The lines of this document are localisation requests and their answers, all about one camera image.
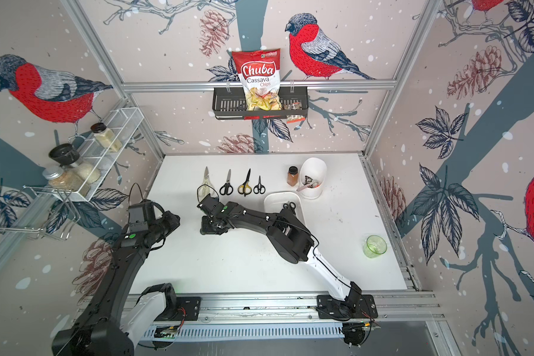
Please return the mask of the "cream kitchen shears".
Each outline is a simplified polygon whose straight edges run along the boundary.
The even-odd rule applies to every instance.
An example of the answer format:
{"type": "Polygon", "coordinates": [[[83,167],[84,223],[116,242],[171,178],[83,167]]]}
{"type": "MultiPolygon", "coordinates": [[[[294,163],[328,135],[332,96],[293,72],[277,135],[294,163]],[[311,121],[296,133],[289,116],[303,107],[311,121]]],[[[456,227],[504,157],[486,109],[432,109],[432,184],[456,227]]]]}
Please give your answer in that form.
{"type": "Polygon", "coordinates": [[[202,201],[208,195],[210,195],[211,197],[216,197],[217,193],[212,185],[212,182],[210,181],[209,168],[206,167],[204,170],[203,182],[197,189],[197,199],[199,201],[202,201]]]}

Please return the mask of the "large black scissors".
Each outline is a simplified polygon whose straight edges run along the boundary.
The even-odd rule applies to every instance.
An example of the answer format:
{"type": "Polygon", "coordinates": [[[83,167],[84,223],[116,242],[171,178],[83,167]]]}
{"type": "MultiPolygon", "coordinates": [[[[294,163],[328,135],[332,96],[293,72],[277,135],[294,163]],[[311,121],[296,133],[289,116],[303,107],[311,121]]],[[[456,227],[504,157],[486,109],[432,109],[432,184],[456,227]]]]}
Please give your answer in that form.
{"type": "Polygon", "coordinates": [[[219,193],[222,196],[229,196],[234,192],[234,188],[231,185],[231,169],[228,170],[225,183],[220,187],[219,193]]]}

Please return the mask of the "yellow black scissors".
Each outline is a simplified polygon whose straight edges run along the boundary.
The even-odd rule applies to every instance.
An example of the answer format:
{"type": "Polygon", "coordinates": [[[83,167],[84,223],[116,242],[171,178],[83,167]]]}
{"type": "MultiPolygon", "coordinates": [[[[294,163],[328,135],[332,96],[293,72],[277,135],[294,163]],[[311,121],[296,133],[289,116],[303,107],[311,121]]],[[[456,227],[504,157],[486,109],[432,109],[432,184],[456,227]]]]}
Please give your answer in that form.
{"type": "Polygon", "coordinates": [[[248,170],[247,172],[247,175],[246,175],[246,179],[244,180],[244,182],[239,185],[238,189],[237,189],[237,192],[241,195],[243,195],[244,197],[247,197],[249,194],[252,193],[252,187],[249,185],[249,181],[250,181],[250,177],[251,177],[251,169],[248,170]]]}

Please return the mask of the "small black scissors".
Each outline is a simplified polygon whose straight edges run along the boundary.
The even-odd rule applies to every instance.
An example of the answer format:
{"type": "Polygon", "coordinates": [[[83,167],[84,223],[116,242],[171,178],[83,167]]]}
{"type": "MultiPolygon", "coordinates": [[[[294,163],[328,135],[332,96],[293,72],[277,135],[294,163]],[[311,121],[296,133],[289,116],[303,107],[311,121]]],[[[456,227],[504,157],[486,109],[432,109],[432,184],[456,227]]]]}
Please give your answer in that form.
{"type": "Polygon", "coordinates": [[[262,184],[262,179],[261,177],[258,178],[258,183],[257,185],[255,185],[255,187],[253,188],[253,192],[255,194],[265,194],[266,192],[266,187],[264,184],[262,184]]]}

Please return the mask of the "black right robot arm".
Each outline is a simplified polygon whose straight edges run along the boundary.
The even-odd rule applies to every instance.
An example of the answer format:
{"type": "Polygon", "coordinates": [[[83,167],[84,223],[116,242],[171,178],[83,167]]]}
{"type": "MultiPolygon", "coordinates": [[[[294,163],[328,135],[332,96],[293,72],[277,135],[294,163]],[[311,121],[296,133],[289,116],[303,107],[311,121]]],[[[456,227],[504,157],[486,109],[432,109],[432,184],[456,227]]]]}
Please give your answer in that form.
{"type": "Polygon", "coordinates": [[[200,200],[197,207],[204,213],[200,234],[221,235],[238,228],[264,234],[285,261],[305,263],[326,283],[331,302],[318,304],[315,309],[319,314],[336,321],[355,318],[362,299],[360,287],[324,258],[318,248],[320,242],[292,208],[283,207],[278,213],[258,212],[235,202],[223,204],[211,195],[200,200]]]}

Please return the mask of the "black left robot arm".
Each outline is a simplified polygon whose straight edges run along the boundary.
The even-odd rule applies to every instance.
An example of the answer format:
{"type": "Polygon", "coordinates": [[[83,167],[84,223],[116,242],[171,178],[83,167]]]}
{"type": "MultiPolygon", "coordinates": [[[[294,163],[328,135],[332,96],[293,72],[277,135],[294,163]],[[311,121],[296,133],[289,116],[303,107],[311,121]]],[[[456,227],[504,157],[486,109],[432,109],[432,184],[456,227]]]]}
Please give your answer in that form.
{"type": "Polygon", "coordinates": [[[108,271],[84,312],[70,329],[53,339],[54,355],[133,355],[149,326],[161,315],[176,316],[177,297],[170,283],[147,288],[135,307],[123,314],[132,284],[149,253],[163,247],[180,226],[180,217],[151,200],[128,209],[108,271]]]}

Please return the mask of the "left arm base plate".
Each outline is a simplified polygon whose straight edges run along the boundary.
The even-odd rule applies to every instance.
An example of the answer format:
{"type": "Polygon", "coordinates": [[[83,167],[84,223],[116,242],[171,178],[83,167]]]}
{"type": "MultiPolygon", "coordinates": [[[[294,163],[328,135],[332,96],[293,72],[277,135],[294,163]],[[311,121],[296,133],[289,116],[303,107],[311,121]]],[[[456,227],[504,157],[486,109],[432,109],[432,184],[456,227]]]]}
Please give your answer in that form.
{"type": "Polygon", "coordinates": [[[197,321],[201,309],[201,297],[176,297],[174,303],[167,301],[165,310],[156,321],[197,321]]]}

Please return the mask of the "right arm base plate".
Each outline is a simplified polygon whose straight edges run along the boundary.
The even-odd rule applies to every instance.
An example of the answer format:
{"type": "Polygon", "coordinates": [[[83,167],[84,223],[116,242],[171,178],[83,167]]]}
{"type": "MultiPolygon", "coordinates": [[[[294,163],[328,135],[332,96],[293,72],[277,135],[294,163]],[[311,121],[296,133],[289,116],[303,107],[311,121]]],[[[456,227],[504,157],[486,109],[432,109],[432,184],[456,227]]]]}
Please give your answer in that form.
{"type": "Polygon", "coordinates": [[[377,319],[378,310],[372,295],[361,295],[353,304],[330,295],[318,295],[315,310],[323,320],[346,322],[353,319],[377,319]]]}

